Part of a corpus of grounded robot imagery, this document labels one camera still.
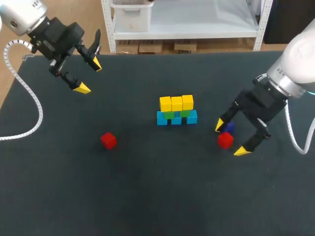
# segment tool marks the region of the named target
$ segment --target green cube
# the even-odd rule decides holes
[[[174,119],[175,117],[175,112],[163,112],[164,114],[164,119]]]
[[[183,118],[183,117],[189,117],[189,115],[190,115],[190,110],[186,110],[186,111],[181,111],[181,112],[179,112],[179,116],[180,116],[181,118]]]

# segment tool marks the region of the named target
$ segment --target cardboard box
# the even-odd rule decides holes
[[[197,41],[191,39],[180,39],[175,41],[174,50],[195,52],[197,50]]]
[[[116,45],[117,54],[138,54],[138,40],[120,40]]]
[[[161,53],[163,48],[162,40],[141,40],[139,45],[140,53]]]

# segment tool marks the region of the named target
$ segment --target red cube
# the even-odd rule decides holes
[[[221,133],[218,138],[218,144],[223,149],[228,149],[232,146],[234,138],[228,132]]]
[[[109,132],[100,137],[100,140],[103,146],[106,147],[108,150],[112,149],[117,144],[115,136]]]

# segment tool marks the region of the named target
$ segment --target wooden floor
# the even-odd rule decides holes
[[[84,30],[84,44],[90,45],[95,36],[97,29],[101,29],[102,54],[109,54],[106,28],[103,18],[100,0],[43,0],[48,6],[47,16],[51,19],[58,17],[65,25],[77,22]],[[23,39],[29,41],[27,36],[16,37],[5,26],[0,33],[0,49],[4,48],[8,41],[14,39]],[[198,53],[215,53],[215,52],[251,52],[253,39],[211,39],[198,41]],[[283,50],[286,45],[262,45],[262,51]],[[165,43],[163,47],[164,54],[173,53],[173,44],[171,41]],[[22,45],[14,46],[10,49],[9,59],[13,67],[18,70],[22,63],[22,56],[30,52]],[[0,107],[7,95],[12,82],[13,76],[4,64],[0,61]]]

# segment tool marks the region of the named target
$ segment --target cube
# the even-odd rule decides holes
[[[189,117],[187,117],[187,124],[197,124],[198,116],[196,110],[191,110]]]
[[[167,125],[167,119],[164,118],[163,112],[157,112],[157,125]]]
[[[172,125],[182,124],[182,118],[179,115],[179,112],[175,112],[175,117],[171,120]]]
[[[182,100],[183,100],[183,111],[193,109],[193,97],[192,97],[192,95],[183,95]]]
[[[117,144],[115,136],[109,132],[100,137],[100,140],[103,146],[106,147],[108,150],[112,149]]]
[[[172,111],[171,97],[160,97],[159,106],[161,108],[161,112],[171,112]]]
[[[187,111],[180,111],[179,112],[179,116],[184,118],[184,117],[189,117],[190,115],[190,110],[187,110]]]
[[[172,97],[172,111],[180,112],[183,110],[183,100],[182,97]]]
[[[175,117],[174,112],[163,112],[164,119],[173,119]]]
[[[221,133],[218,137],[218,144],[223,149],[228,149],[229,147],[231,147],[233,144],[233,141],[234,141],[233,136],[227,132]]]
[[[235,131],[235,124],[233,121],[231,121],[229,124],[227,124],[227,126],[223,129],[223,132],[228,132],[230,134],[233,134]]]

